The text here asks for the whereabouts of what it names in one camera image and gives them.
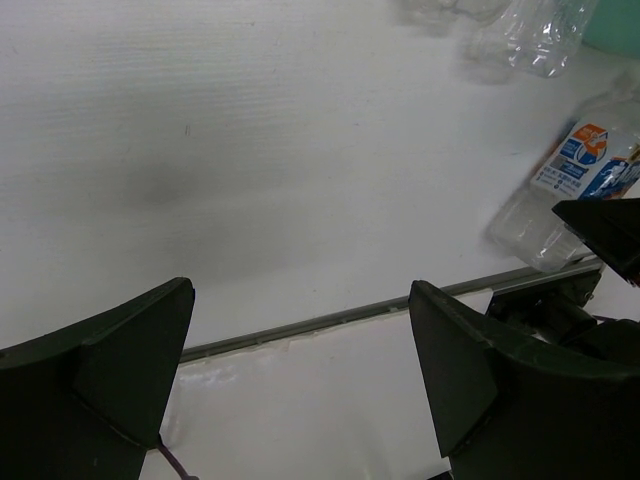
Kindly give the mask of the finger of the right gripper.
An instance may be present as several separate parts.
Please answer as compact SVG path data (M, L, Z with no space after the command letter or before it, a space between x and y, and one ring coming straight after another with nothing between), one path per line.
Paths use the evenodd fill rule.
M552 212L627 283L639 286L639 199L564 200Z

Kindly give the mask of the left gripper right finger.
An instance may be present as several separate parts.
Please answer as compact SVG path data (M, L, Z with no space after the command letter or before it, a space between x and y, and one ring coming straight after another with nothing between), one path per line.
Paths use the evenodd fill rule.
M542 341L416 281L409 313L442 457L456 479L635 479L639 325Z

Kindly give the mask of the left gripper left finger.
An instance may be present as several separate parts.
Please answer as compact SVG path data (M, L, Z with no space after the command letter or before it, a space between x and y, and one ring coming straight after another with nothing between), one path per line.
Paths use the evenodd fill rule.
M4 479L137 479L157 450L181 479L162 420L195 290L174 278L1 352Z

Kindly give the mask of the blue-label clear bottle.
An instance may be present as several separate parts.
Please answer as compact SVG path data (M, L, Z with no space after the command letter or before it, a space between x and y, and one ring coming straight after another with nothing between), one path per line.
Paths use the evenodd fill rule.
M533 173L490 222L490 238L544 272L564 267L582 242L553 207L623 197L639 179L639 78L625 73L584 101Z

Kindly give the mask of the small black-cap clear bottle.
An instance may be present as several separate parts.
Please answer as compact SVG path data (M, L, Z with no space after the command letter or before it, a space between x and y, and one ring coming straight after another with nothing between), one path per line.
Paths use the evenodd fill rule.
M445 36L457 20L485 22L502 9L502 1L401 0L394 2L401 24L431 36Z

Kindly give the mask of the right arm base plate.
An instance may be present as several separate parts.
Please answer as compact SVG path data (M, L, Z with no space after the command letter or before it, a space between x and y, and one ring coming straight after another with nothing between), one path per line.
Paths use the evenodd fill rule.
M497 285L488 315L547 343L598 360L639 365L639 323L585 310L602 277L598 259L580 260L554 273L529 271Z

